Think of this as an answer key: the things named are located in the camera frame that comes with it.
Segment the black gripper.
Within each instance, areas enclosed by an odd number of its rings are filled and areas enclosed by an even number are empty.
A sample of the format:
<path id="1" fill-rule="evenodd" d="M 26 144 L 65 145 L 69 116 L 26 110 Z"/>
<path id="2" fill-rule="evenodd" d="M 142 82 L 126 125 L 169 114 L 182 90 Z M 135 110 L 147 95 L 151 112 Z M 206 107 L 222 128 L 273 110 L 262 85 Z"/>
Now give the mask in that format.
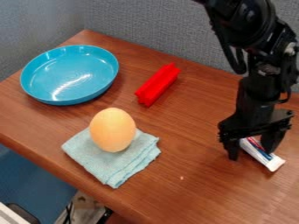
<path id="1" fill-rule="evenodd" d="M 267 154 L 275 152 L 291 128 L 294 111 L 275 109 L 273 101 L 258 101 L 249 92 L 249 79 L 238 84 L 237 110 L 233 116 L 219 122 L 219 141 L 225 143 L 229 159 L 239 158 L 239 140 L 261 136 L 261 143 Z"/>

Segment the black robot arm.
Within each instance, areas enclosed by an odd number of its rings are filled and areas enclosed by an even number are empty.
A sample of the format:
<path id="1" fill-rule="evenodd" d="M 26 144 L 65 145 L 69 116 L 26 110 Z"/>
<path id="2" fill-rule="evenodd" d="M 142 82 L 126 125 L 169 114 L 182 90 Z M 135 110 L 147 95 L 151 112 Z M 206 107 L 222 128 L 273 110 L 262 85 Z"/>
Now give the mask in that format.
<path id="1" fill-rule="evenodd" d="M 235 112 L 219 122 L 219 141 L 233 160 L 246 137 L 259 136 L 266 153 L 273 153 L 294 117 L 277 105 L 290 100 L 299 79 L 297 34 L 271 0 L 193 1 L 203 5 L 230 66 L 243 76 Z"/>

